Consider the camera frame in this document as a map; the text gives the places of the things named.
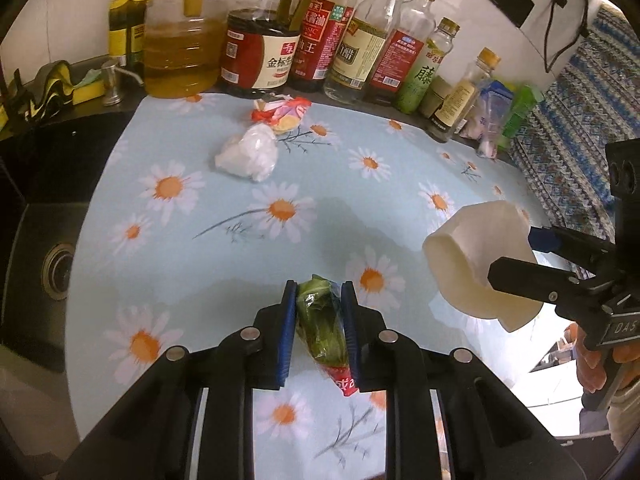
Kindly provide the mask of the person's right hand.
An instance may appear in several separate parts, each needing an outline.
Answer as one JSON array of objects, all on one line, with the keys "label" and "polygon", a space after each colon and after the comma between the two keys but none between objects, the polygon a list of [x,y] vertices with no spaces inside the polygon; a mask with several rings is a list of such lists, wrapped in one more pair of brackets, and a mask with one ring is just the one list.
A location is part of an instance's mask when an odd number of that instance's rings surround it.
[{"label": "person's right hand", "polygon": [[[577,360],[578,382],[589,392],[595,393],[601,390],[606,383],[606,373],[603,365],[603,356],[600,351],[590,351],[584,345],[586,333],[576,324],[572,323],[565,329],[564,338],[574,344]],[[639,380],[639,356],[640,346],[638,341],[626,346],[613,349],[613,358],[617,363],[630,364],[625,378],[620,383],[620,388],[632,386]]]}]

